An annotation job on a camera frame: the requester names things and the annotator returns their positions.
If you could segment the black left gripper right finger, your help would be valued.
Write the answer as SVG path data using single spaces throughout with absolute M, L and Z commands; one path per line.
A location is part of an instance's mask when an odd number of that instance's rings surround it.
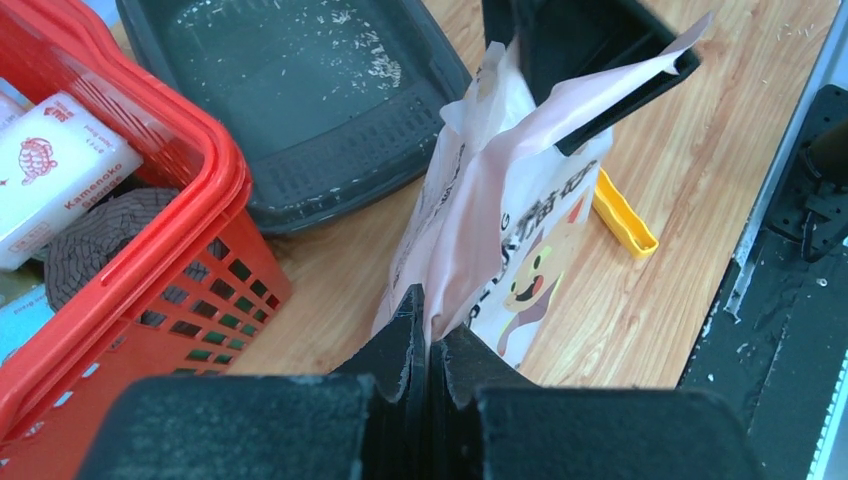
M 429 477 L 481 479 L 484 430 L 476 393 L 536 385 L 464 325 L 431 345 L 429 372 Z

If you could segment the yellow plastic scoop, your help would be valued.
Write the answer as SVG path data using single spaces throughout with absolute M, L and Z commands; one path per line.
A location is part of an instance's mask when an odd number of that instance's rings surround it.
M 601 169 L 598 175 L 592 207 L 619 244 L 633 258 L 646 259 L 659 247 L 657 238 L 616 188 L 604 169 Z

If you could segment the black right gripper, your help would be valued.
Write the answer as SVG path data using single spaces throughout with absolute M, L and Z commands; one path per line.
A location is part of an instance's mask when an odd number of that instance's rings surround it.
M 485 1 L 485 38 L 515 40 L 537 106 L 493 144 L 515 157 L 586 141 L 700 66 L 695 23 L 676 35 L 640 1 Z

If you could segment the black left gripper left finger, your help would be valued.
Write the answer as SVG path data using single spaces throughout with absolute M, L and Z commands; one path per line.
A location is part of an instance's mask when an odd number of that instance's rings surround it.
M 426 390 L 423 288 L 329 378 L 326 479 L 420 479 Z

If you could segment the pink cat litter bag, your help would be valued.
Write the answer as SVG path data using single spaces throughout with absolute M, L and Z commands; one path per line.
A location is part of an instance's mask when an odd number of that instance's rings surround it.
M 373 330 L 390 322 L 404 291 L 418 284 L 431 341 L 467 325 L 508 365 L 520 366 L 567 280 L 613 132 L 602 128 L 571 154 L 559 142 L 674 73 L 711 21 L 703 16 L 643 60 L 560 81 L 542 102 L 520 69 L 528 36 L 491 43 L 464 97 L 441 109 L 443 127 Z

